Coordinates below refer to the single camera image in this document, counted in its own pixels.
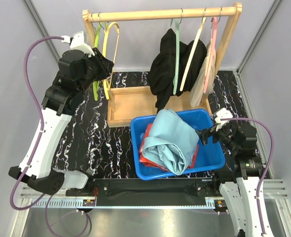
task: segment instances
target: blue bin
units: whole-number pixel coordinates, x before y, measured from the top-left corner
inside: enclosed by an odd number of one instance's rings
[[[177,114],[196,130],[202,130],[213,126],[208,112],[203,109],[181,111],[177,112]],[[142,139],[145,135],[147,126],[150,123],[153,123],[155,117],[156,115],[137,117],[134,118],[130,124],[136,173],[142,180],[175,176],[172,172],[164,172],[163,170],[155,167],[145,167],[139,162],[139,149]],[[200,140],[198,144],[199,150],[195,167],[193,169],[186,169],[184,174],[220,169],[225,165],[225,157],[219,142],[213,144],[212,137],[210,137],[207,145],[203,146]]]

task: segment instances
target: beige garment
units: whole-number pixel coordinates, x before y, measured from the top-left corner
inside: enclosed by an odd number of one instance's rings
[[[211,54],[211,45],[212,45],[212,39],[207,45],[207,56],[203,62],[203,65],[201,66],[197,80],[190,91],[190,96],[189,96],[190,105],[193,107],[200,105],[200,101],[204,93],[204,82],[205,82],[205,77],[207,75],[207,67],[208,67],[208,62],[209,62],[209,58]],[[214,51],[213,60],[211,60],[211,73],[209,73],[209,80],[208,80],[206,94],[210,94],[214,90],[213,84],[214,84],[214,79],[215,79],[215,62],[216,62],[216,51]]]

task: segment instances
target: black garment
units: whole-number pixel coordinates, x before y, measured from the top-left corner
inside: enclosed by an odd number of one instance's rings
[[[199,70],[207,56],[207,49],[199,40],[193,59],[191,61],[183,91],[180,91],[181,79],[184,75],[186,64],[194,41],[186,45],[180,42],[180,68],[176,95],[180,96],[184,91],[190,91],[198,77]],[[148,82],[153,95],[157,96],[155,107],[157,112],[163,109],[173,95],[173,79],[175,75],[176,61],[176,35],[172,29],[161,39],[160,53],[152,63],[148,74]]]

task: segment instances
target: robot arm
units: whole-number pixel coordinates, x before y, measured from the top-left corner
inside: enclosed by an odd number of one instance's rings
[[[59,71],[42,101],[44,129],[40,131],[39,123],[25,158],[19,166],[11,167],[9,171],[11,177],[18,179],[27,166],[39,132],[42,132],[32,163],[22,182],[48,195],[57,193],[61,188],[83,189],[86,185],[86,174],[54,169],[51,164],[61,135],[84,100],[85,91],[94,81],[110,76],[113,68],[113,62],[104,58],[98,49],[92,49],[85,43],[84,32],[76,33],[73,38],[64,38],[64,42],[70,43],[71,50],[60,58]]]
[[[197,131],[203,145],[208,138],[220,141],[234,158],[234,173],[226,175],[225,171],[216,172],[213,186],[224,197],[227,204],[235,236],[237,237],[273,237],[265,208],[263,186],[260,187],[259,201],[266,235],[262,234],[257,209],[256,189],[263,169],[260,157],[255,154],[256,128],[248,123],[233,124],[230,111],[221,109],[215,114],[215,125],[210,129]]]

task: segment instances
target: blue garment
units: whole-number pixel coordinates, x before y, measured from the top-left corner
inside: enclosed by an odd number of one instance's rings
[[[143,155],[172,173],[181,175],[190,165],[198,141],[195,129],[173,110],[160,110],[149,136],[145,138]]]

